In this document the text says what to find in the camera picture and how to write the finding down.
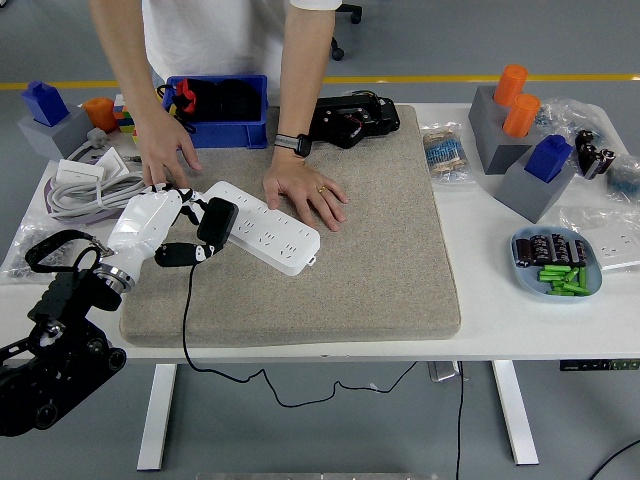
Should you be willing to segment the person's right hand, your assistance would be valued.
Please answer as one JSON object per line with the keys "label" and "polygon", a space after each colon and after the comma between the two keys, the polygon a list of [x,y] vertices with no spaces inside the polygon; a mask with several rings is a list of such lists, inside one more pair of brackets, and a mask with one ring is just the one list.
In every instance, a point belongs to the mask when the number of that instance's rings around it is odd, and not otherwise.
{"label": "person's right hand", "polygon": [[159,105],[135,108],[132,117],[145,184],[170,183],[178,188],[188,188],[190,182],[181,158],[193,170],[201,170],[202,165],[184,127]]}

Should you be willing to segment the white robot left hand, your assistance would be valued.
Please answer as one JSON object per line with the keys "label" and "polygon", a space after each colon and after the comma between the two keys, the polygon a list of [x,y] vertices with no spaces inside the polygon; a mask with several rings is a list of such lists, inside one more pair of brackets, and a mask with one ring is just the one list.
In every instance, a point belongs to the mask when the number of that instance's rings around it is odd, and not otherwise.
{"label": "white robot left hand", "polygon": [[[196,226],[198,244],[166,241],[181,214]],[[107,241],[112,254],[101,261],[100,270],[132,285],[150,258],[162,267],[197,265],[224,247],[237,214],[238,207],[222,198],[206,200],[191,189],[153,187],[128,202]]]}

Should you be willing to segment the person's left hand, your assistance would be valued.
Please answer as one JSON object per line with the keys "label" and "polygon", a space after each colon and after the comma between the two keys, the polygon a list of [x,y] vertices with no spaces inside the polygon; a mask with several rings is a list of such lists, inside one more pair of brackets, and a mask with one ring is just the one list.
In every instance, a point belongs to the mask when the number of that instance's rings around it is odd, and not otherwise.
{"label": "person's left hand", "polygon": [[343,206],[348,203],[348,197],[345,190],[290,149],[275,148],[263,188],[269,209],[279,209],[280,197],[286,196],[300,220],[312,228],[316,227],[313,211],[332,232],[337,232],[346,221]]}

